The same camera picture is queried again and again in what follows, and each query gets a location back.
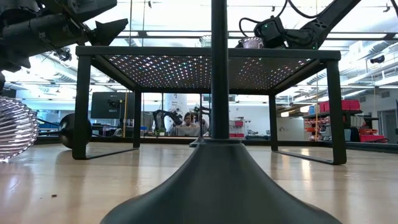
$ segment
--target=computer monitor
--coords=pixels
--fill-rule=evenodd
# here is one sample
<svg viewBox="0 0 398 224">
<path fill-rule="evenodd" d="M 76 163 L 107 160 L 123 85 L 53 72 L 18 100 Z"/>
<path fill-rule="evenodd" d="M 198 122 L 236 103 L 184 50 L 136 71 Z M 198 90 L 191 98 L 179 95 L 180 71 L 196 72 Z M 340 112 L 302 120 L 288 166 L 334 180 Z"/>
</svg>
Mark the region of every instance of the computer monitor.
<svg viewBox="0 0 398 224">
<path fill-rule="evenodd" d="M 126 93 L 96 92 L 91 102 L 91 118 L 124 119 Z M 128 93 L 127 119 L 134 119 L 134 93 Z"/>
</svg>

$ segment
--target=wooden floor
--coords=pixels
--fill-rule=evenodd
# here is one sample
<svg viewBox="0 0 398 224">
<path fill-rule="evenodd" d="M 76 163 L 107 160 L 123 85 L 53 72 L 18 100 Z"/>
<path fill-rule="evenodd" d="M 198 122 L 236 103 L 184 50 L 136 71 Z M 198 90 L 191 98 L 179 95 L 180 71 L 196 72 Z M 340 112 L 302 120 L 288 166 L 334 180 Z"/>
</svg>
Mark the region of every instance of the wooden floor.
<svg viewBox="0 0 398 224">
<path fill-rule="evenodd" d="M 89 147 L 98 153 L 131 144 Z M 347 165 L 331 166 L 269 147 L 248 149 L 285 190 L 343 223 L 398 223 L 398 155 L 348 151 Z M 323 148 L 284 150 L 331 156 Z M 117 204 L 167 179 L 191 153 L 183 145 L 145 144 L 140 151 L 74 161 L 61 145 L 35 146 L 0 163 L 0 223 L 97 224 Z"/>
</svg>

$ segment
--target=perforated tabletop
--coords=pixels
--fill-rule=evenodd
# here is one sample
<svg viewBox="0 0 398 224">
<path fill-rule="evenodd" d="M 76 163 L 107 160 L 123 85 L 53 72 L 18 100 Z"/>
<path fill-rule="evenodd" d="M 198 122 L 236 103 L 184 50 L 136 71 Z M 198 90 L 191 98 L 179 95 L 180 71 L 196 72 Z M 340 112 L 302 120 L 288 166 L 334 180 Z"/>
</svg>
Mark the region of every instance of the perforated tabletop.
<svg viewBox="0 0 398 224">
<path fill-rule="evenodd" d="M 77 47 L 92 64 L 131 90 L 209 93 L 211 49 L 171 47 Z M 230 92 L 278 93 L 339 60 L 339 51 L 229 49 Z"/>
</svg>

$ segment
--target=black sphere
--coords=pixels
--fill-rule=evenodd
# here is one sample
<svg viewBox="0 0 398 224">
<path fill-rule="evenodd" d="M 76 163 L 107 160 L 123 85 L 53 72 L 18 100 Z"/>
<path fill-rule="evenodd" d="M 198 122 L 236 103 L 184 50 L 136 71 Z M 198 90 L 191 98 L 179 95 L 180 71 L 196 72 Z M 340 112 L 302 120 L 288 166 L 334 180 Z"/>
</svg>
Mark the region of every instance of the black sphere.
<svg viewBox="0 0 398 224">
<path fill-rule="evenodd" d="M 86 144 L 89 143 L 93 131 L 89 119 L 87 119 L 87 123 L 88 123 L 87 133 L 80 133 L 85 135 Z M 64 118 L 62 118 L 60 125 L 58 127 L 58 130 L 60 131 L 59 138 L 61 143 L 70 149 L 73 147 L 74 127 L 75 127 L 75 114 L 68 114 Z"/>
</svg>

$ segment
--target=glass dome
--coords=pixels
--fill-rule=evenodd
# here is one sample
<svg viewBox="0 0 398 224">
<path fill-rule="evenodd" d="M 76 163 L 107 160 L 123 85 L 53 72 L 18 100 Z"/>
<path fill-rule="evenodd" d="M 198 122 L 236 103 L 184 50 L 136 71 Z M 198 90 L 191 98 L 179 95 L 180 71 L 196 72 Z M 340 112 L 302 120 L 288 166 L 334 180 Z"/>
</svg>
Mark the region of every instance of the glass dome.
<svg viewBox="0 0 398 224">
<path fill-rule="evenodd" d="M 26 151 L 38 132 L 36 112 L 18 100 L 0 96 L 0 161 Z"/>
</svg>

